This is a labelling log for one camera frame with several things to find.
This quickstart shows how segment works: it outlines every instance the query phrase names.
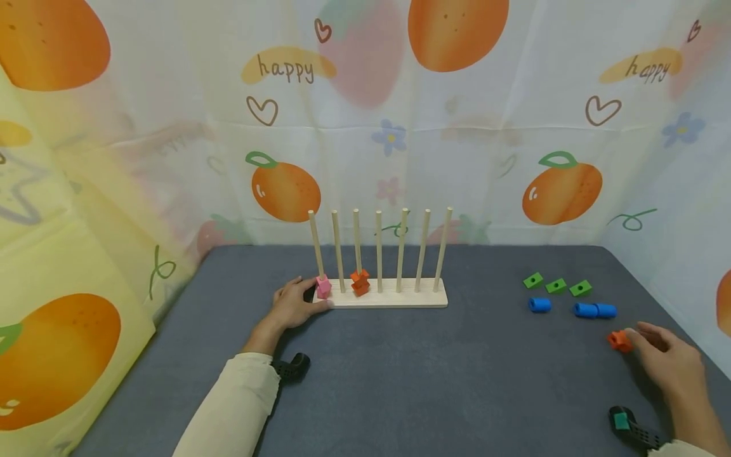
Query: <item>black device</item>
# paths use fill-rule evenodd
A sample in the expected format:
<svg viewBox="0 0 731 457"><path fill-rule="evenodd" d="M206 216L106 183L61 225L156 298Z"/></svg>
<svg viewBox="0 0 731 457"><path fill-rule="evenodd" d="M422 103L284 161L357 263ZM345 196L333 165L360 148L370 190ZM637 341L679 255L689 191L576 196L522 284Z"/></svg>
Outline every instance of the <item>black device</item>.
<svg viewBox="0 0 731 457"><path fill-rule="evenodd" d="M637 424L635 414L627 407L609 408L609 423L614 434L622 441L641 450L659 449L667 442L655 431Z"/></svg>
<svg viewBox="0 0 731 457"><path fill-rule="evenodd" d="M273 360L272 367L282 382L296 382L305 377L307 369L310 367L310 358L302 352L298 352L289 363Z"/></svg>

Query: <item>flower print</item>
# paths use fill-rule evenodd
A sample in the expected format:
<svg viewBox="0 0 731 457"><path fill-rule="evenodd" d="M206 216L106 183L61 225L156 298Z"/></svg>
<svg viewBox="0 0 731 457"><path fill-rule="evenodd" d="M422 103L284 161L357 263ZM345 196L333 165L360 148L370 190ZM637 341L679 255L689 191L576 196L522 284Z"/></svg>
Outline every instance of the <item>flower print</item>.
<svg viewBox="0 0 731 457"><path fill-rule="evenodd" d="M398 178L394 176L388 181L385 179L378 180L378 193L376 194L376 198L379 200L387 198L391 206L396 206L396 198L399 195L401 195L401 189L398 188Z"/></svg>
<svg viewBox="0 0 731 457"><path fill-rule="evenodd" d="M705 121L698 118L691 118L691 114L686 111L679 115L678 122L665 126L662 130L662 134L667 137L664 147L669 148L678 139L685 144L695 143L698 139L698 134L704 128Z"/></svg>
<svg viewBox="0 0 731 457"><path fill-rule="evenodd" d="M400 125L393 126L388 119L381 121L381 131L373 133L371 139L383 145L383 154L386 157L391 156L394 148L398 151L406 150L406 129Z"/></svg>

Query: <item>blue tube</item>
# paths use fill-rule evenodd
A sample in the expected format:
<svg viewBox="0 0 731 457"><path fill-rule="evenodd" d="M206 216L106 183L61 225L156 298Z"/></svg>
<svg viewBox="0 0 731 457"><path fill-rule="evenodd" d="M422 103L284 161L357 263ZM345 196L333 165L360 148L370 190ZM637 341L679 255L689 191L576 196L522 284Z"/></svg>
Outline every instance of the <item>blue tube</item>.
<svg viewBox="0 0 731 457"><path fill-rule="evenodd" d="M594 304L576 303L574 305L574 315L585 319L596 319L599 316L599 308Z"/></svg>
<svg viewBox="0 0 731 457"><path fill-rule="evenodd" d="M595 303L594 306L596 306L598 317L600 319L612 319L613 317L617 317L617 308L613 305Z"/></svg>
<svg viewBox="0 0 731 457"><path fill-rule="evenodd" d="M550 300L547 298L531 298L528 307L534 313L547 313L550 311Z"/></svg>

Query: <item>orange block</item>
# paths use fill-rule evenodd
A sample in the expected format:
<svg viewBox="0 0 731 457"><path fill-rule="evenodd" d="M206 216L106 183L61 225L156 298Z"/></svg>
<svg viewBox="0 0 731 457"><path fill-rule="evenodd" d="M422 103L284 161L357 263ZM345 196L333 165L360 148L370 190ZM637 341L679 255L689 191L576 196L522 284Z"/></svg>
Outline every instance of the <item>orange block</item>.
<svg viewBox="0 0 731 457"><path fill-rule="evenodd" d="M612 345L612 349L623 352L624 354L627 354L634 349L632 342L629 338L627 338L627 334L624 333L624 330L610 333L609 336L607 336L607 340L609 341L609 344Z"/></svg>
<svg viewBox="0 0 731 457"><path fill-rule="evenodd" d="M351 284L350 287L353 288L353 292L355 292L356 296L360 297L361 295L368 292L368 289L371 287L369 283L365 283L365 285L357 286L356 284Z"/></svg>
<svg viewBox="0 0 731 457"><path fill-rule="evenodd" d="M353 288L356 296L360 297L364 293L368 292L368 288L371 286L368 283L368 278L370 277L371 275L369 275L368 271L365 269L361 269L360 274L358 274L357 271L351 273L350 279L353 280L353 284L351 284L350 287Z"/></svg>
<svg viewBox="0 0 731 457"><path fill-rule="evenodd" d="M350 273L350 279L352 279L353 282L358 282L358 281L368 282L368 280L370 278L371 278L371 275L368 274L368 271L365 268L360 270L360 274L358 274L357 271L353 271L352 273Z"/></svg>

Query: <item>white sleeve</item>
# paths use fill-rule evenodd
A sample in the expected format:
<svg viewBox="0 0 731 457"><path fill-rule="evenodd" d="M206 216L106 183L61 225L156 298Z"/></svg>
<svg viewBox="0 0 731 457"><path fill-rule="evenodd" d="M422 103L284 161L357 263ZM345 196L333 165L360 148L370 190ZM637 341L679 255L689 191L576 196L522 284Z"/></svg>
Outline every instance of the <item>white sleeve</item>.
<svg viewBox="0 0 731 457"><path fill-rule="evenodd" d="M651 450L648 457L713 457L713 454L684 441L674 439L659 450Z"/></svg>
<svg viewBox="0 0 731 457"><path fill-rule="evenodd" d="M249 457L279 391L272 357L247 352L228 362L203 399L173 457Z"/></svg>

